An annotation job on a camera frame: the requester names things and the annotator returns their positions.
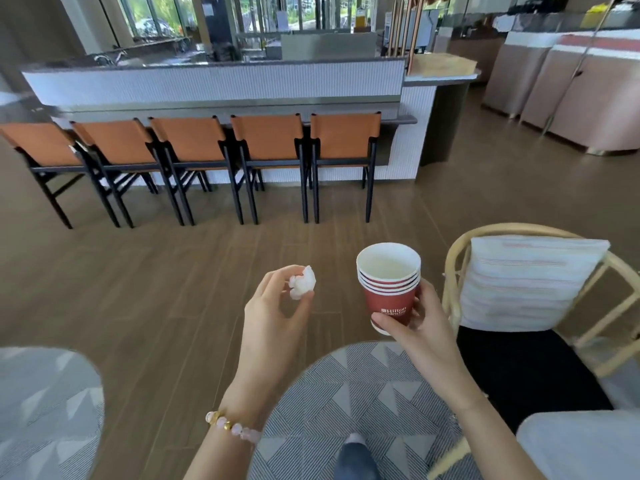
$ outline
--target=black seat cushion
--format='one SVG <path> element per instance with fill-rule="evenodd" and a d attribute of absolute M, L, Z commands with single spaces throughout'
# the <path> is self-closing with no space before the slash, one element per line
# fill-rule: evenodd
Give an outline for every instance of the black seat cushion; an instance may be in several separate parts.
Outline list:
<path fill-rule="evenodd" d="M 478 386 L 514 433 L 534 413 L 613 409 L 593 373 L 553 330 L 461 326 L 458 346 Z"/>

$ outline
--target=black chair frame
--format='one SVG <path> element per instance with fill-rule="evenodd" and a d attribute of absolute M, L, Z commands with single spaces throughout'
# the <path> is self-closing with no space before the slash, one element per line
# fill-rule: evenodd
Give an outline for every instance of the black chair frame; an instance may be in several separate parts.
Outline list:
<path fill-rule="evenodd" d="M 376 149 L 378 138 L 369 137 L 366 157 L 354 158 L 327 158 L 322 159 L 321 142 L 319 138 L 311 140 L 311 177 L 313 180 L 314 192 L 314 218 L 316 224 L 320 223 L 320 188 L 318 186 L 318 167 L 362 165 L 362 188 L 367 186 L 367 208 L 365 212 L 365 222 L 369 222 L 371 217 L 371 202 L 373 200 L 373 181 L 376 170 Z"/>
<path fill-rule="evenodd" d="M 41 166 L 23 148 L 17 147 L 16 151 L 23 156 L 27 167 L 31 171 L 31 174 L 40 186 L 44 195 L 47 197 L 47 200 L 49 201 L 53 209 L 56 211 L 58 217 L 67 228 L 73 229 L 73 226 L 71 225 L 71 222 L 69 222 L 67 215 L 64 213 L 62 207 L 60 207 L 60 204 L 56 199 L 57 197 L 59 197 L 59 195 L 62 195 L 62 193 L 76 184 L 85 175 L 87 175 L 89 177 L 89 180 L 91 180 L 93 187 L 98 193 L 98 197 L 100 197 L 102 205 L 111 218 L 111 222 L 113 222 L 116 227 L 120 227 L 116 215 L 113 212 L 113 209 L 111 208 L 107 199 L 108 195 L 110 195 L 111 193 L 111 190 L 103 188 L 103 186 L 100 184 L 100 178 L 103 177 L 100 168 L 96 165 L 96 162 L 91 158 L 91 156 L 86 151 L 84 151 L 84 148 L 82 148 L 82 146 L 76 143 L 72 148 L 75 150 L 76 156 L 78 156 L 78 159 L 80 160 L 80 165 Z M 52 191 L 49 188 L 47 184 L 55 179 L 55 177 L 59 177 L 68 173 L 77 173 L 78 175 L 61 185 L 57 190 Z"/>
<path fill-rule="evenodd" d="M 189 223 L 193 226 L 195 225 L 195 221 L 193 219 L 193 214 L 191 213 L 191 207 L 189 206 L 189 202 L 187 201 L 186 192 L 191 186 L 191 183 L 195 177 L 200 181 L 200 185 L 202 186 L 202 190 L 204 192 L 211 192 L 212 188 L 209 183 L 209 179 L 207 178 L 206 170 L 217 170 L 217 169 L 227 169 L 229 174 L 229 181 L 231 183 L 231 193 L 234 197 L 234 205 L 236 207 L 236 215 L 240 224 L 244 224 L 243 216 L 242 216 L 242 207 L 240 206 L 240 197 L 238 195 L 238 190 L 242 187 L 242 184 L 245 181 L 245 175 L 240 177 L 240 181 L 236 182 L 236 174 L 239 170 L 238 165 L 234 164 L 234 161 L 231 160 L 229 154 L 229 148 L 226 142 L 219 141 L 220 151 L 224 155 L 224 161 L 201 161 L 201 162 L 181 162 L 178 160 L 175 151 L 171 145 L 170 141 L 158 142 L 162 150 L 164 151 L 164 155 L 166 161 L 169 166 L 169 170 L 173 176 L 174 181 L 176 182 L 176 186 L 178 187 L 178 195 L 180 195 L 180 200 L 182 201 L 182 208 L 185 210 L 187 214 L 187 218 Z M 188 177 L 181 178 L 179 177 L 180 173 L 187 174 Z"/>
<path fill-rule="evenodd" d="M 240 158 L 242 160 L 242 167 L 244 174 L 248 176 L 248 182 L 246 185 L 246 191 L 249 195 L 249 206 L 251 208 L 251 216 L 253 218 L 253 223 L 258 224 L 258 213 L 255 208 L 255 199 L 253 197 L 253 187 L 255 186 L 256 190 L 258 190 L 258 184 L 260 184 L 261 190 L 264 191 L 264 182 L 262 181 L 262 172 L 260 171 L 263 168 L 273 168 L 279 166 L 294 166 L 295 161 L 293 159 L 289 160 L 251 160 L 251 153 L 249 152 L 249 147 L 246 144 L 245 140 L 241 140 L 238 142 Z M 294 138 L 294 144 L 296 147 L 296 155 L 298 156 L 297 162 L 300 167 L 300 190 L 302 193 L 302 217 L 304 218 L 305 223 L 308 222 L 308 208 L 307 208 L 307 179 L 309 174 L 309 166 L 305 159 L 305 151 L 304 144 L 305 140 L 302 138 Z"/>
<path fill-rule="evenodd" d="M 131 220 L 129 212 L 122 201 L 122 196 L 139 178 L 142 178 L 149 192 L 158 194 L 159 190 L 154 183 L 153 178 L 149 175 L 149 172 L 151 171 L 157 171 L 160 173 L 160 176 L 162 176 L 175 217 L 178 219 L 180 225 L 184 226 L 184 221 L 180 214 L 180 208 L 178 208 L 178 202 L 175 199 L 175 193 L 179 191 L 180 187 L 178 185 L 171 185 L 171 182 L 169 181 L 170 171 L 162 158 L 158 155 L 155 145 L 153 143 L 145 144 L 147 145 L 147 149 L 151 155 L 155 158 L 156 163 L 112 164 L 107 160 L 97 145 L 91 145 L 89 150 L 96 155 L 100 172 L 107 181 L 107 184 L 111 189 L 111 194 L 113 195 L 118 208 L 130 228 L 133 229 L 134 227 L 133 221 Z M 180 180 L 182 182 L 187 181 L 188 178 L 193 179 L 193 176 L 187 176 L 186 172 L 180 173 Z"/>

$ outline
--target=striped cushion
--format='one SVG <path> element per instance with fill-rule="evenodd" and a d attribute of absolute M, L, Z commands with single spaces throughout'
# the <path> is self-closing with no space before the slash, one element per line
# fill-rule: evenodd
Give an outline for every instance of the striped cushion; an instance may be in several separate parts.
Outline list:
<path fill-rule="evenodd" d="M 460 305 L 462 325 L 541 331 L 567 313 L 609 249 L 608 241 L 497 235 L 471 239 Z"/>

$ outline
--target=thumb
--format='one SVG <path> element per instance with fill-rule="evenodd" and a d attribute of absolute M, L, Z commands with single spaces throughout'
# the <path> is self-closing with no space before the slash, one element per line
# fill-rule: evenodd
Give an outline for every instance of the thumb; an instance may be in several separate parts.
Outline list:
<path fill-rule="evenodd" d="M 391 318 L 389 315 L 374 312 L 371 314 L 371 319 L 380 325 L 382 330 L 389 332 L 389 334 L 391 334 L 391 336 L 396 339 L 403 348 L 404 344 L 407 343 L 409 338 L 411 338 L 413 331 L 402 325 L 398 320 Z"/>
<path fill-rule="evenodd" d="M 293 313 L 291 317 L 291 322 L 295 324 L 296 327 L 305 327 L 307 325 L 307 321 L 309 318 L 309 313 L 311 313 L 311 304 L 314 300 L 314 292 L 308 291 L 302 295 L 300 298 L 300 303 L 296 308 L 296 311 Z"/>

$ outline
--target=wooden floor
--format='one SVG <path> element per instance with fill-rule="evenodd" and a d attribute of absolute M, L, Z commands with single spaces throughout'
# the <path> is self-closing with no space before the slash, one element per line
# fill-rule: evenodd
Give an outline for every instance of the wooden floor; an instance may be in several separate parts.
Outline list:
<path fill-rule="evenodd" d="M 375 340 L 356 281 L 368 244 L 404 242 L 442 291 L 448 247 L 471 228 L 546 224 L 605 238 L 640 268 L 640 157 L 586 156 L 479 108 L 473 89 L 451 160 L 416 183 L 380 182 L 364 223 L 359 182 L 321 188 L 321 224 L 302 223 L 297 187 L 257 194 L 261 224 L 240 226 L 229 188 L 192 190 L 198 225 L 181 228 L 166 196 L 125 197 L 137 228 L 116 229 L 88 182 L 61 202 L 62 226 L 21 161 L 0 149 L 0 346 L 54 346 L 100 371 L 106 424 L 93 480 L 180 479 L 206 431 L 204 414 L 233 377 L 243 307 L 267 272 L 310 264 L 314 313 L 295 370 L 345 344 Z M 250 213 L 243 190 L 243 208 Z M 617 282 L 562 327 L 584 331 L 622 297 Z M 612 328 L 628 332 L 637 313 Z"/>

